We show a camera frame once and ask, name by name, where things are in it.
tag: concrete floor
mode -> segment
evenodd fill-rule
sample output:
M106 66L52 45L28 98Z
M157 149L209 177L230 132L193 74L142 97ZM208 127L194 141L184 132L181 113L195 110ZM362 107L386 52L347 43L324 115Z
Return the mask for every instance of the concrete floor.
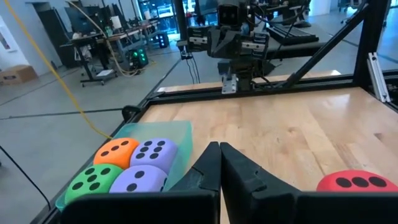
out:
M310 20L323 25L330 34L342 26L343 13L334 12ZM398 68L398 9L389 14L388 27L383 32L379 53L385 70ZM352 73L361 29L355 29L328 54L313 71L339 70ZM80 86L80 69L62 71L63 80L84 110L122 108L140 102L154 85L179 59L177 49L149 52L155 65L142 75L110 80L105 86ZM217 60L206 53L195 54L202 82L216 82ZM285 75L296 71L308 58L292 58L283 62L271 75ZM192 82L186 62L180 62L161 86L186 85ZM104 138L93 132L78 114L9 119L10 116L63 113L76 111L67 94L51 75L18 86L0 86L0 144L21 165L37 185L51 199L78 168L101 145ZM119 111L90 113L88 117L102 131L110 134L120 124ZM45 205L44 199L30 185L3 153L0 168L0 220L2 224L28 223Z

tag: purple die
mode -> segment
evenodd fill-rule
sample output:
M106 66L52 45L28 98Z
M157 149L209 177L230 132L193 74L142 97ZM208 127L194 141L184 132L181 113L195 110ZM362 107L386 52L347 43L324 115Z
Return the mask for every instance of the purple die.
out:
M130 166L152 165L162 169L167 175L177 154L177 145L164 138L141 142L130 158Z
M159 192L163 190L167 174L161 169L141 165L123 171L113 182L110 193Z

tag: yellow cable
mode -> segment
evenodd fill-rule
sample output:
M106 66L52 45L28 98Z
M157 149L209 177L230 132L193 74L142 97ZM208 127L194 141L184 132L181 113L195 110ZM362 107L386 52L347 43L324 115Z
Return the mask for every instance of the yellow cable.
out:
M101 27L95 22L93 21L83 10L81 10L77 5L75 5L73 2L66 0L66 2L70 3L73 7L75 7L76 9L78 9L100 32L101 34L104 36L104 41L106 42L106 45L108 46L109 50L111 51L112 54L112 58L119 70L119 72L124 75L125 77L132 77L134 75L137 74L138 71L144 70L144 68L142 69L135 69L134 71L125 71L120 67L120 64L118 63L118 60L116 59L116 56L114 55L114 51L111 45L111 42L107 39L106 34L104 33L104 31L101 29Z
M108 136L107 134L105 134L104 132L100 131L99 129L97 129L94 124L87 118L87 115L84 113L84 111L80 108L76 98L73 96L73 94L71 93L71 91L68 89L67 85L65 84L65 82L62 80L62 78L60 77L60 75L57 73L57 71L55 71L55 69L53 68L53 66L50 64L50 62L45 58L43 52L40 50L40 48L37 46L36 42L33 40L32 36L30 36L29 32L27 31L25 25L22 23L22 21L19 19L19 17L17 16L17 14L14 12L14 10L12 9L10 3L8 0L4 0L4 2L6 3L6 6L9 10L9 12L12 14L12 16L14 16L14 19L17 21L17 23L19 24L19 26L21 27L22 31L24 32L24 34L26 35L26 37L28 38L29 42L33 45L33 47L36 49L37 53L39 54L40 58L42 58L42 60L44 61L44 63L46 64L46 66L50 69L50 71L55 75L55 77L57 78L58 82L60 82L61 86L63 87L63 89L66 91L66 93L68 94L69 98L72 100L72 103L75 105L76 109L80 112L81 116L84 118L84 120L88 123L88 125L90 126L91 129L93 129L94 131L96 131L98 134L111 139L111 136Z

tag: wooden tabletop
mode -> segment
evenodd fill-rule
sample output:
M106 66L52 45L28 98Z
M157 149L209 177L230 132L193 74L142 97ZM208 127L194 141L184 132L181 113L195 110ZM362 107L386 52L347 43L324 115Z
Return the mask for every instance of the wooden tabletop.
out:
M341 73L337 70L330 70L325 72L308 72L303 78L315 78L315 77L330 77L335 75L341 75ZM277 81L285 81L290 75L276 75L267 77L270 82ZM255 82L264 83L264 80L261 78L255 78ZM194 85L184 85L184 86L168 86L168 87L160 87L157 91L165 91L165 92L173 92L173 91L182 91L182 90L199 90L202 88L214 88L223 86L221 82L215 83L201 83Z
M123 38L126 38L127 36L131 36L131 35L134 35L134 34L138 34L140 31L141 31L140 29L137 29L137 30L129 31L127 34L126 34L126 33L122 33L122 34L113 34L112 36L108 37L108 40L111 41L111 42L112 42L112 41L121 40L121 39L123 39ZM104 42L104 39L99 39L99 40L97 40L97 43L103 43L103 42Z
M166 90L206 86L217 84ZM300 190L346 169L398 184L398 114L361 88L156 105L140 122L180 120L192 123L192 164L209 142L226 141ZM224 201L221 209L228 223Z

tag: translucent green tray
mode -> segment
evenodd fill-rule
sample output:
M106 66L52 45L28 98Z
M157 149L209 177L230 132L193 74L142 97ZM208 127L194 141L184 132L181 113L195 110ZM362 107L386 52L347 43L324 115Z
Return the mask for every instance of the translucent green tray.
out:
M177 155L164 186L164 191L174 186L185 174L191 157L192 127L189 121L170 121L155 123L132 123L124 125L114 136L117 138L133 138L139 142L153 138L167 138L172 140L177 146ZM62 211L65 208L65 192L59 196L55 206Z

